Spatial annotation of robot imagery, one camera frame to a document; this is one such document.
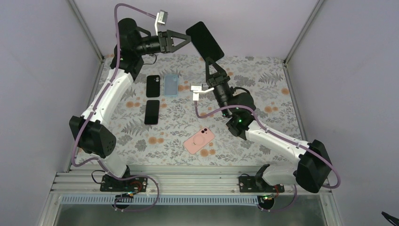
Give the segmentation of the black smartphone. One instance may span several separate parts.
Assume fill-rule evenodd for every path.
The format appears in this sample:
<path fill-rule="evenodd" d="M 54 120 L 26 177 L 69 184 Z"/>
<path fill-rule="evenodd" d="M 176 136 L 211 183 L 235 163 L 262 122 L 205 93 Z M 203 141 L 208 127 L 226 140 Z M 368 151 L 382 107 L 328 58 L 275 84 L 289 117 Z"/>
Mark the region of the black smartphone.
<path fill-rule="evenodd" d="M 216 62 L 224 57 L 221 47 L 202 21 L 189 27 L 185 32 L 191 37 L 191 43 L 203 60 L 210 58 Z"/>
<path fill-rule="evenodd" d="M 146 102 L 144 124 L 145 125 L 157 125 L 159 122 L 159 100 L 148 100 Z"/>

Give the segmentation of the light blue phone case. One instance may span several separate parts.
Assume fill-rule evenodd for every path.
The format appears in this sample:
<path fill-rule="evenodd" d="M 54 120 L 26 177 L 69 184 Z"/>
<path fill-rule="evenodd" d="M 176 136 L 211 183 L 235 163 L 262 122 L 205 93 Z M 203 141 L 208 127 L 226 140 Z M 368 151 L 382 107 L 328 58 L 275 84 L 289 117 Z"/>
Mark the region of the light blue phone case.
<path fill-rule="evenodd" d="M 167 74 L 164 78 L 164 96 L 175 97 L 178 94 L 178 75 Z"/>

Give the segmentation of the black phone case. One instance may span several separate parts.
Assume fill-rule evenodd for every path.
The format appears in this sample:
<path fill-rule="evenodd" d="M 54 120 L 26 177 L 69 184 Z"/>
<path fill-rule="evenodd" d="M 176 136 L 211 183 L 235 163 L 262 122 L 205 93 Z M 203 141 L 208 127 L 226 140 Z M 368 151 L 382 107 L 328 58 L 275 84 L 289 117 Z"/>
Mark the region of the black phone case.
<path fill-rule="evenodd" d="M 160 76 L 149 75 L 146 78 L 146 97 L 153 98 L 160 96 Z"/>

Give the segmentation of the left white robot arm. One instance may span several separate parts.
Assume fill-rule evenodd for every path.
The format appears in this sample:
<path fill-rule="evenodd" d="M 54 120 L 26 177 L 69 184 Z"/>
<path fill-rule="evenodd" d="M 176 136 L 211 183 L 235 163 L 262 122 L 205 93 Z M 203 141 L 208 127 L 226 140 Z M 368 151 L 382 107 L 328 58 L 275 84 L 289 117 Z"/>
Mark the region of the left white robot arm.
<path fill-rule="evenodd" d="M 139 75 L 144 55 L 174 53 L 191 42 L 187 34 L 171 30 L 156 35 L 139 26 L 131 18 L 116 21 L 117 44 L 108 77 L 92 103 L 81 114 L 73 116 L 69 125 L 74 137 L 71 163 L 80 167 L 97 161 L 113 177 L 112 184 L 120 191 L 130 187 L 128 167 L 114 151 L 116 137 L 108 130 L 118 102 Z"/>

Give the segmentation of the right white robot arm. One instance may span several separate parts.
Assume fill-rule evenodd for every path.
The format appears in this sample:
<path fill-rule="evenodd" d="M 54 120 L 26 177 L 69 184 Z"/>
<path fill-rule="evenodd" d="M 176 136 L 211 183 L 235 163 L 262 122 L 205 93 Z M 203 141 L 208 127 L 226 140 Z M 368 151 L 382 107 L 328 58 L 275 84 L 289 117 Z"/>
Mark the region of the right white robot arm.
<path fill-rule="evenodd" d="M 293 164 L 279 167 L 265 164 L 255 175 L 255 186 L 266 192 L 277 184 L 295 184 L 310 193 L 318 193 L 332 171 L 325 145 L 313 140 L 298 140 L 261 122 L 256 114 L 254 100 L 247 89 L 235 94 L 237 87 L 229 86 L 230 77 L 213 59 L 206 58 L 206 84 L 219 105 L 218 111 L 228 119 L 230 133 L 243 140 L 258 143 L 276 151 Z"/>

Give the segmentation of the pink phone case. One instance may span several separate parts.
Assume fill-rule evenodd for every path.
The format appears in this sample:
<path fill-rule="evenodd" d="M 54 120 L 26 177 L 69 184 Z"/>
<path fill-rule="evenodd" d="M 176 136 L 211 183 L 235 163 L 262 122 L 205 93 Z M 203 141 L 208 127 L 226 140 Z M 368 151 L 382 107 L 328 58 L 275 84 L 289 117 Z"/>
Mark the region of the pink phone case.
<path fill-rule="evenodd" d="M 214 138 L 214 133 L 209 128 L 204 127 L 184 141 L 183 146 L 190 154 L 195 154 Z"/>

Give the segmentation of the floral patterned table mat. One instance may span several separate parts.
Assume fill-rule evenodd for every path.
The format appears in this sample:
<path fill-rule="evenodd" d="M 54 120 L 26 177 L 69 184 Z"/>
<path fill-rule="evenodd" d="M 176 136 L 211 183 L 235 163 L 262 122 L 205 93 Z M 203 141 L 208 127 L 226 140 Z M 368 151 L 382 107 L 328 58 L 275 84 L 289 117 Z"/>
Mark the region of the floral patterned table mat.
<path fill-rule="evenodd" d="M 227 129 L 227 119 L 218 108 L 213 93 L 192 101 L 190 84 L 205 83 L 205 63 L 197 55 L 161 54 L 145 56 L 136 81 L 123 94 L 112 117 L 109 130 L 116 137 L 115 151 L 129 165 L 261 166 L 283 164 L 287 160 L 276 151 L 251 141 L 234 137 Z M 226 56 L 219 65 L 230 77 L 229 85 L 247 89 L 256 105 L 256 114 L 267 126 L 300 139 L 301 132 L 284 74 L 283 62 L 276 57 Z M 178 94 L 159 97 L 157 125 L 145 125 L 147 102 L 146 78 L 149 75 L 178 75 Z M 209 128 L 215 138 L 195 154 L 183 146 L 202 128 Z"/>

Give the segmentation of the aluminium corner frame post left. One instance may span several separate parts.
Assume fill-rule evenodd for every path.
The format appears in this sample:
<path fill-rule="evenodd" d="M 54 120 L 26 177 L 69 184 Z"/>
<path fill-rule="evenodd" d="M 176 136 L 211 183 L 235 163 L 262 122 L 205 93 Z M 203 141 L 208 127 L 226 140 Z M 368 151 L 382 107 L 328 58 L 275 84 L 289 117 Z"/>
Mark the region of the aluminium corner frame post left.
<path fill-rule="evenodd" d="M 78 23 L 82 27 L 83 32 L 84 32 L 87 40 L 89 41 L 91 48 L 94 50 L 97 58 L 100 61 L 103 61 L 104 60 L 104 56 L 101 53 L 101 50 L 100 50 L 97 42 L 95 41 L 95 38 L 94 38 L 92 32 L 90 31 L 90 29 L 89 29 L 89 27 L 88 27 L 83 15 L 82 15 L 81 11 L 80 11 L 77 3 L 74 0 L 67 0 L 67 2 L 69 4 L 69 6 L 71 7 L 72 12 L 74 13 L 75 17 L 77 18 Z"/>

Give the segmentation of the aluminium corner frame post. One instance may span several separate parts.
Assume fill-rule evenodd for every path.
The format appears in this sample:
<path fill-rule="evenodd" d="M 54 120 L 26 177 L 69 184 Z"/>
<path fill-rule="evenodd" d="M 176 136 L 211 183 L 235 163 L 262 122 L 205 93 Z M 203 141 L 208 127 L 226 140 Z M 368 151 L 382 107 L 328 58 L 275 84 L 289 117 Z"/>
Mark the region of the aluminium corner frame post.
<path fill-rule="evenodd" d="M 300 30 L 297 38 L 294 41 L 294 44 L 292 45 L 290 51 L 288 52 L 285 60 L 284 60 L 284 64 L 287 65 L 289 63 L 289 61 L 291 60 L 291 58 L 293 57 L 296 49 L 298 48 L 298 46 L 300 45 L 303 37 L 305 36 L 305 34 L 307 33 L 308 29 L 310 28 L 312 22 L 314 21 L 314 19 L 316 18 L 320 8 L 322 7 L 322 5 L 324 4 L 324 0 L 317 0 L 315 6 L 313 7 L 311 13 L 309 14 L 305 24 L 303 25 L 302 29 Z"/>
<path fill-rule="evenodd" d="M 88 27 L 83 15 L 82 15 L 81 11 L 80 11 L 77 3 L 74 0 L 67 0 L 67 2 L 69 4 L 69 6 L 71 7 L 72 12 L 74 13 L 75 17 L 77 18 L 78 23 L 82 27 L 83 32 L 84 32 L 87 40 L 89 41 L 91 48 L 94 50 L 97 58 L 100 61 L 103 61 L 104 60 L 104 56 L 101 53 L 101 50 L 100 50 L 97 42 L 95 41 L 95 38 L 94 38 L 92 32 L 90 31 L 90 29 L 89 29 L 89 27 Z"/>

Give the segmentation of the aluminium corner frame post right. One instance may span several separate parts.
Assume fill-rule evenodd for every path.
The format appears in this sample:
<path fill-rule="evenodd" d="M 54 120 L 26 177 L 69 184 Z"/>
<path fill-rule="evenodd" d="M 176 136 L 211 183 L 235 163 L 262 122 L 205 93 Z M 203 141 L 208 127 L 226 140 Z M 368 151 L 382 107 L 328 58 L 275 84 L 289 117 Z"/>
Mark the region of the aluminium corner frame post right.
<path fill-rule="evenodd" d="M 289 63 L 289 61 L 291 60 L 291 58 L 293 57 L 296 49 L 298 48 L 298 46 L 300 45 L 303 37 L 305 36 L 305 34 L 307 33 L 308 29 L 310 28 L 312 22 L 314 21 L 314 19 L 316 18 L 320 8 L 322 7 L 322 5 L 324 4 L 324 0 L 317 0 L 315 6 L 313 7 L 311 13 L 309 14 L 305 24 L 303 25 L 302 29 L 300 30 L 297 38 L 294 41 L 294 44 L 292 45 L 290 51 L 288 52 L 285 60 L 284 60 L 284 64 L 287 65 Z"/>

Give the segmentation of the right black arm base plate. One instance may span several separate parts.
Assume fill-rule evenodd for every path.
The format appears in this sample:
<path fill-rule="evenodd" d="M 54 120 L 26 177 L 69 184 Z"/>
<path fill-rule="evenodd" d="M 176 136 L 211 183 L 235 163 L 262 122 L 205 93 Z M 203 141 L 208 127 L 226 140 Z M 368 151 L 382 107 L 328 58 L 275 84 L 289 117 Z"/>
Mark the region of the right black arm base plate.
<path fill-rule="evenodd" d="M 262 179 L 257 180 L 255 176 L 248 174 L 241 174 L 238 181 L 241 193 L 283 193 L 285 191 L 282 185 L 271 186 Z"/>

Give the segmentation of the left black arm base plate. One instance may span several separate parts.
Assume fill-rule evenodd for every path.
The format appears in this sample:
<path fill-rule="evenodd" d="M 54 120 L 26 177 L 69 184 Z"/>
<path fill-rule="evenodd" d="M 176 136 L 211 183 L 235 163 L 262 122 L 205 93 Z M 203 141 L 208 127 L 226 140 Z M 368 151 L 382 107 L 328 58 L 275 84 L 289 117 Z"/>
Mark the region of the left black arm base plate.
<path fill-rule="evenodd" d="M 122 181 L 109 175 L 104 175 L 100 184 L 100 191 L 121 193 L 146 192 L 147 183 L 148 179 L 144 177 Z"/>

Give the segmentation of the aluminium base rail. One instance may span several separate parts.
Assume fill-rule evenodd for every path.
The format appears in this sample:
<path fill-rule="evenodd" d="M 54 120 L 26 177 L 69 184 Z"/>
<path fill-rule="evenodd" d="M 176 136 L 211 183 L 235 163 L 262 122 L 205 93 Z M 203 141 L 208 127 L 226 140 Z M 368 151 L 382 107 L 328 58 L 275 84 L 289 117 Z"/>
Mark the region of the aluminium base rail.
<path fill-rule="evenodd" d="M 97 165 L 71 167 L 69 172 L 57 173 L 51 186 L 54 194 L 98 194 L 101 173 Z M 163 195 L 228 195 L 239 193 L 238 177 L 255 174 L 256 166 L 151 166 L 131 165 L 133 175 L 148 175 L 159 184 Z"/>

